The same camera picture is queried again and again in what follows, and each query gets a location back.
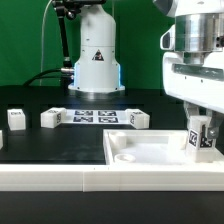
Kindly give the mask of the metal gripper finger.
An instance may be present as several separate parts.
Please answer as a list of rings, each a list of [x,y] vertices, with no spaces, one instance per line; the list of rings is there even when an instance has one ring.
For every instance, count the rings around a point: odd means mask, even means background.
[[[219,136],[219,127],[224,121],[224,114],[213,110],[207,110],[206,115],[211,118],[207,129],[207,138],[217,139]]]
[[[187,101],[184,102],[183,107],[187,118],[187,124],[190,124],[190,118],[199,115],[199,107]]]

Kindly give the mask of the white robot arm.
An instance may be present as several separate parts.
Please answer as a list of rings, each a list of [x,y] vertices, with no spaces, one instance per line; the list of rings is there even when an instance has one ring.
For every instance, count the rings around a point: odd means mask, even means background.
[[[224,0],[152,0],[175,23],[160,38],[165,92],[185,102],[191,117],[207,109],[206,137],[224,121]],[[94,97],[124,89],[115,60],[115,21],[101,5],[81,11],[81,52],[69,89]]]

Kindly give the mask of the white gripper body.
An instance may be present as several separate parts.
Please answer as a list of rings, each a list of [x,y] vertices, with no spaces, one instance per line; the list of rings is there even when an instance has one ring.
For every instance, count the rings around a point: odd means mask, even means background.
[[[224,51],[205,56],[202,69],[210,68],[206,77],[174,72],[173,65],[183,63],[181,53],[163,56],[163,86],[167,95],[224,114]]]

